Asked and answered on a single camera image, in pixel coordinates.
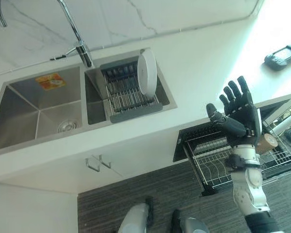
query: wire dish rack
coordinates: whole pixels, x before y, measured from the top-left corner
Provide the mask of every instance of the wire dish rack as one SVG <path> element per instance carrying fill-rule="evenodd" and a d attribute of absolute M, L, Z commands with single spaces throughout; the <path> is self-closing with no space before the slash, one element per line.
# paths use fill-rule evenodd
<path fill-rule="evenodd" d="M 222 137 L 222 134 L 218 132 L 221 137 L 213 138 L 214 134 L 211 132 L 206 135 L 198 135 L 196 138 L 187 140 L 183 145 L 197 180 L 204 190 L 208 191 L 232 182 L 231 169 L 225 166 L 225 159 L 233 150 L 228 145 L 226 137 Z M 291 153 L 288 148 L 276 134 L 273 136 L 278 142 L 278 147 L 260 155 L 262 173 L 291 161 Z M 205 192 L 203 196 L 213 193 L 215 192 Z"/>
<path fill-rule="evenodd" d="M 149 99 L 141 93 L 137 79 L 137 63 L 136 61 L 102 70 L 112 115 L 159 103 L 156 95 Z"/>

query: kitchen faucet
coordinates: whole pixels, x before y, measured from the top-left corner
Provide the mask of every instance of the kitchen faucet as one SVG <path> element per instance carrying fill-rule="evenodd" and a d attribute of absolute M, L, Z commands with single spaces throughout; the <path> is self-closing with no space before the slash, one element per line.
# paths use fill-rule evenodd
<path fill-rule="evenodd" d="M 76 42 L 76 47 L 71 49 L 70 51 L 68 51 L 66 54 L 60 56 L 60 57 L 55 57 L 55 58 L 52 58 L 51 60 L 57 60 L 57 59 L 60 59 L 60 58 L 63 58 L 63 57 L 67 57 L 67 55 L 73 51 L 77 51 L 84 63 L 84 65 L 86 67 L 91 67 L 93 62 L 92 62 L 92 58 L 91 58 L 91 54 L 89 53 L 88 51 L 88 47 L 87 45 L 84 43 L 81 35 L 80 35 L 80 32 L 79 30 L 77 29 L 77 26 L 75 25 L 72 17 L 71 17 L 71 14 L 67 8 L 67 5 L 66 3 L 64 2 L 64 0 L 57 0 L 58 3 L 60 4 L 62 10 L 64 11 L 65 15 L 66 15 L 66 18 L 70 24 L 70 26 L 72 27 L 72 30 L 74 32 L 74 34 L 76 35 L 77 37 L 77 42 Z M 2 27 L 7 27 L 7 23 L 3 17 L 3 14 L 2 14 L 2 11 L 1 11 L 1 0 L 0 0 L 0 26 Z"/>

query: marble backsplash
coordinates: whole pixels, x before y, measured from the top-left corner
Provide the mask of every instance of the marble backsplash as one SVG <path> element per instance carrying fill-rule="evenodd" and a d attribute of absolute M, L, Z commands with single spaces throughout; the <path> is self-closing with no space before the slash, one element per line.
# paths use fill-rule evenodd
<path fill-rule="evenodd" d="M 66 0 L 90 49 L 245 17 L 257 0 Z M 56 0 L 2 0 L 0 72 L 73 48 L 75 36 Z"/>

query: robotic arm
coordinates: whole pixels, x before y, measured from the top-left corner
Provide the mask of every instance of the robotic arm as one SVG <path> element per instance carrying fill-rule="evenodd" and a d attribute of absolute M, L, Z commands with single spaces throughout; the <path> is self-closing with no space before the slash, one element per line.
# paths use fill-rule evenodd
<path fill-rule="evenodd" d="M 243 76 L 238 78 L 238 83 L 242 94 L 230 81 L 229 87 L 224 88 L 227 98 L 220 96 L 225 116 L 211 103 L 207 104 L 207 113 L 211 122 L 227 133 L 227 141 L 233 148 L 233 154 L 226 160 L 226 165 L 232 168 L 233 199 L 251 232 L 279 232 L 262 189 L 259 155 L 255 149 L 261 135 L 260 117 Z"/>

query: sink drain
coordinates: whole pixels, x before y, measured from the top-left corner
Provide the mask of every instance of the sink drain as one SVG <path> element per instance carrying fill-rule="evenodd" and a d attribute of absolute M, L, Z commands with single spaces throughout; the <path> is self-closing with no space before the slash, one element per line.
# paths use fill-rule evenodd
<path fill-rule="evenodd" d="M 66 132 L 69 130 L 76 129 L 78 127 L 78 122 L 76 120 L 65 120 L 58 126 L 58 132 Z"/>

